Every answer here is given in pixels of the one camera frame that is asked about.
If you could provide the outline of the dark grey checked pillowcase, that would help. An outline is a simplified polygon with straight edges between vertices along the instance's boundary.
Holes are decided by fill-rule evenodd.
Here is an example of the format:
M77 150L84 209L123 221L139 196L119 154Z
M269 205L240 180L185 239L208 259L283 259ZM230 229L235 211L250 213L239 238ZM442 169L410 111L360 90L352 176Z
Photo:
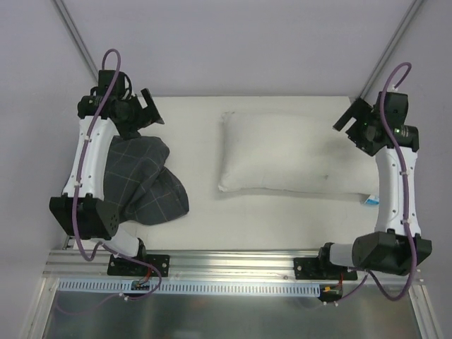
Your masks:
M118 208L121 222L153 226L188 214L187 192L165 166L169 155L170 149L158 137L112 139L103 188L105 200Z

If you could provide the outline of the white pillow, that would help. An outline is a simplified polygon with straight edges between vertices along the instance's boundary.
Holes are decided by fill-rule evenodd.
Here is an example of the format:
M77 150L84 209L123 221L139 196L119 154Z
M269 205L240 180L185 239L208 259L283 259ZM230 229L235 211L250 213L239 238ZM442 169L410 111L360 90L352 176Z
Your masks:
M326 120L291 113L222 115L221 192L378 195L375 159Z

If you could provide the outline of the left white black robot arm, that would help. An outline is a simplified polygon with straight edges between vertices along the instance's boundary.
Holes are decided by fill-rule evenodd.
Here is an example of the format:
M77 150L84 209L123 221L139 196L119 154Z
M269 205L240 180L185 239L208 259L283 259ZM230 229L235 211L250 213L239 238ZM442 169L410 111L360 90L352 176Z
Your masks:
M87 261L84 240L104 247L123 259L131 275L145 272L148 260L142 240L119 226L119 209L104 195L104 176L112 139L125 141L140 137L140 129L163 124L149 89L137 97L130 78L119 70L100 70L97 85L78 103L79 132L73 167L60 196L53 196L49 209L68 236L74 237Z

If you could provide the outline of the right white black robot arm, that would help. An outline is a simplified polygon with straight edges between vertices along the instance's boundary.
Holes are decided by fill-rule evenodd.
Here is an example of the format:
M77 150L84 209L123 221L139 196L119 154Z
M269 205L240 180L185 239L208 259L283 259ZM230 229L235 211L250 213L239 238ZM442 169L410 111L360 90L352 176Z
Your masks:
M432 252L432 243L422 237L415 207L414 173L420 149L419 131L405 124L408 96L379 93L375 105L355 100L334 124L341 131L349 120L347 137L373 157L379 175L379 211L372 233L352 244L324 244L316 269L325 279L348 268L392 275L408 275Z

